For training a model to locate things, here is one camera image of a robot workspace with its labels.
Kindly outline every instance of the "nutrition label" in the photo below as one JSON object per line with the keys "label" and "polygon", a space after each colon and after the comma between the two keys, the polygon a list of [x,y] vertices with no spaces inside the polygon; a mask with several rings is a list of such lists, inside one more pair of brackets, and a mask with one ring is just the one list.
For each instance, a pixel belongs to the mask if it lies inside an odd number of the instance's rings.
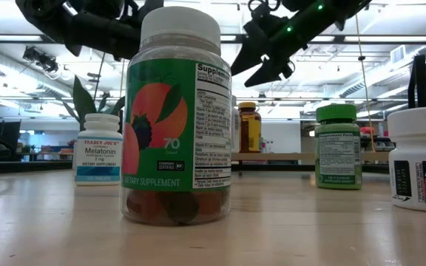
{"label": "nutrition label", "polygon": [[231,184],[231,78],[197,64],[193,188]]}
{"label": "nutrition label", "polygon": [[353,133],[319,135],[319,166],[321,174],[355,175],[361,163],[359,136]]}

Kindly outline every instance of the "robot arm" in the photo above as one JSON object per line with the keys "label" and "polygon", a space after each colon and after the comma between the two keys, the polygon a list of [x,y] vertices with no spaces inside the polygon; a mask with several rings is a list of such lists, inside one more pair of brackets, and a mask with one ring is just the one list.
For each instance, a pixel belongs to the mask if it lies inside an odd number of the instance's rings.
{"label": "robot arm", "polygon": [[345,21],[366,7],[371,0],[282,0],[284,7],[298,12],[292,18],[270,14],[267,1],[252,10],[252,20],[244,25],[243,46],[231,66],[233,75],[262,63],[245,86],[280,81],[292,75],[289,58],[332,24],[343,30]]}
{"label": "robot arm", "polygon": [[[255,86],[292,75],[289,58],[335,24],[343,30],[345,21],[371,0],[268,0],[251,10],[252,20],[244,25],[247,36],[231,66],[233,75],[258,64],[262,66],[245,83]],[[115,59],[132,58],[139,50],[141,23],[146,14],[163,6],[163,0],[146,0],[141,8],[133,0],[16,0],[24,17],[55,42],[65,44],[74,55],[81,46],[112,54]],[[298,11],[291,18],[271,15],[280,5]]]}
{"label": "robot arm", "polygon": [[146,0],[141,8],[133,0],[16,0],[16,4],[31,24],[65,44],[73,55],[88,46],[117,59],[131,59],[139,50],[144,16],[162,7],[163,0]]}

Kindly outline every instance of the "black bracket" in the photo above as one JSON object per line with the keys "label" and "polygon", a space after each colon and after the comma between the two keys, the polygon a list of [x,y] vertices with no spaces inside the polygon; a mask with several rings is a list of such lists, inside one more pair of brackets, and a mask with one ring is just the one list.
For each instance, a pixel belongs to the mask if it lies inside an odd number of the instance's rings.
{"label": "black bracket", "polygon": [[412,72],[408,84],[408,108],[426,107],[426,57],[416,55],[413,58]]}

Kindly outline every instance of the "green label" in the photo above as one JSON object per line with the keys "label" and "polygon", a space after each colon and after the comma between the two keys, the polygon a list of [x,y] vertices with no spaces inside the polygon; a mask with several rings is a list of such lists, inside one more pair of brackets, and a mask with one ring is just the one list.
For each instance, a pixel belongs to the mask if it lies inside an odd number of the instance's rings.
{"label": "green label", "polygon": [[315,136],[317,182],[334,185],[361,183],[359,132],[322,132]]}
{"label": "green label", "polygon": [[231,183],[231,76],[186,59],[128,70],[122,186],[221,189]]}

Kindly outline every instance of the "green pill bottle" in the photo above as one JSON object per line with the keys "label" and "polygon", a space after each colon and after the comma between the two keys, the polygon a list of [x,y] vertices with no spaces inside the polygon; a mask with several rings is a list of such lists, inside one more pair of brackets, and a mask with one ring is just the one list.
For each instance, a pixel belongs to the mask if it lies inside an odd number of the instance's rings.
{"label": "green pill bottle", "polygon": [[361,189],[361,139],[356,107],[332,104],[317,109],[315,178],[317,187]]}

